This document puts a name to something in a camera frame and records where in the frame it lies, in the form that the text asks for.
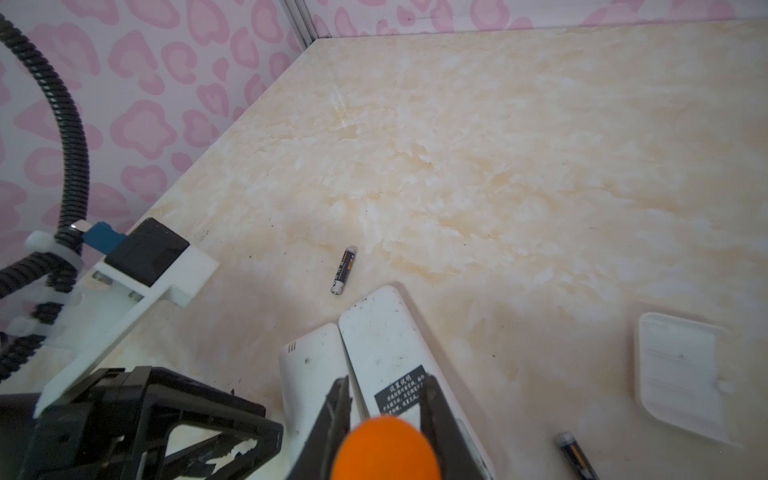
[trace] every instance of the orange ball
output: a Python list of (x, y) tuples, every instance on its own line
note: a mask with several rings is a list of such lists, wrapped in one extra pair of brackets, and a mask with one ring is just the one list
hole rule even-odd
[(440, 480), (427, 438), (395, 416), (366, 420), (339, 447), (331, 480)]

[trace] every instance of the black label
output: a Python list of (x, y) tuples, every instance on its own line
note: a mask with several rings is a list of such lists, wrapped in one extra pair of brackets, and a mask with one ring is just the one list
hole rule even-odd
[(376, 393), (374, 398), (379, 411), (386, 415), (400, 415), (419, 403), (419, 392), (426, 376), (424, 367), (419, 365), (381, 392)]

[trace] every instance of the black battery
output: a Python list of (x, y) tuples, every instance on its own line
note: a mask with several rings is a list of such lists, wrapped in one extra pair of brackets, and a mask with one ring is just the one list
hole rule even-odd
[(554, 443), (565, 455), (565, 459), (568, 460), (568, 464), (578, 480), (599, 480), (598, 474), (594, 472), (592, 465), (587, 460), (587, 456), (581, 450), (572, 433), (561, 433), (554, 437)]

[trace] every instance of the beige marble surface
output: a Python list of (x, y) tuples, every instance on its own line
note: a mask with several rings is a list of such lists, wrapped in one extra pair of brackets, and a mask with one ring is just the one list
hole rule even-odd
[[(281, 419), (279, 348), (394, 283), (499, 478), (570, 478), (562, 430), (602, 478), (766, 478), (767, 139), (766, 22), (320, 40), (150, 210), (221, 268), (105, 363)], [(636, 406), (646, 311), (728, 328), (742, 448)]]

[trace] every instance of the white plastic tray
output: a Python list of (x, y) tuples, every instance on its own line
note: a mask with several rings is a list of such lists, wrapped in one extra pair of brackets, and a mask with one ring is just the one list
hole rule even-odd
[(635, 332), (635, 400), (654, 418), (733, 445), (717, 375), (715, 345), (723, 328), (662, 313), (645, 313)]

